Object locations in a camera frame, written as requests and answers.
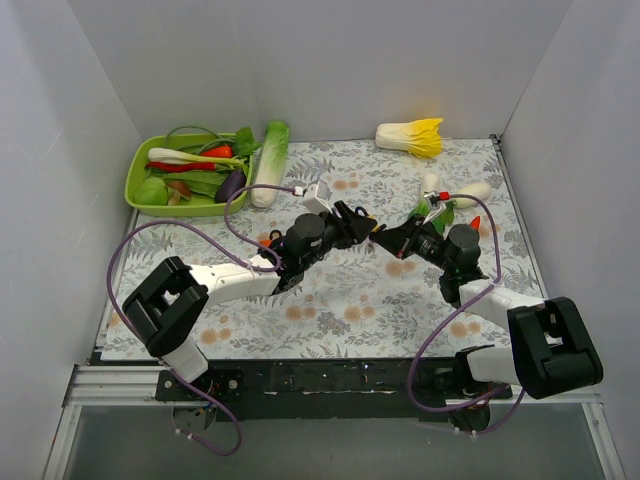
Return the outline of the orange padlock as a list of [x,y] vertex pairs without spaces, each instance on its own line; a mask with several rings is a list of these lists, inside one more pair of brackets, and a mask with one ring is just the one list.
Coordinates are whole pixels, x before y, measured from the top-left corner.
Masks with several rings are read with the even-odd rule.
[[262,232],[258,235],[257,241],[261,246],[269,247],[272,242],[281,238],[282,232],[278,229],[271,230],[270,232]]

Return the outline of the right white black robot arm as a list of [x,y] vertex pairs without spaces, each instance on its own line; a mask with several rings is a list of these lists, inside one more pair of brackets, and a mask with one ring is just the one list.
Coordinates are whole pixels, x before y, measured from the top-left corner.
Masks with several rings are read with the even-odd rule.
[[481,271],[478,231],[465,224],[445,235],[416,218],[371,234],[373,243],[399,259],[417,255],[440,268],[444,301],[508,332],[507,347],[473,347],[455,356],[454,389],[475,397],[489,382],[521,386],[542,399],[600,383],[604,367],[576,304],[540,299],[494,284]]

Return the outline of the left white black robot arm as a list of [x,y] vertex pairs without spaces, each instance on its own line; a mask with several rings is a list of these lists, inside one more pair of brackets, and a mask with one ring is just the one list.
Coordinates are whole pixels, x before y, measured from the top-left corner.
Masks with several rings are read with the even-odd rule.
[[376,226],[365,210],[339,201],[325,212],[298,216],[283,236],[241,263],[188,265],[168,257],[123,302],[123,313],[147,352],[178,376],[180,390],[203,399],[213,377],[191,331],[204,308],[287,292],[331,250],[363,243]]

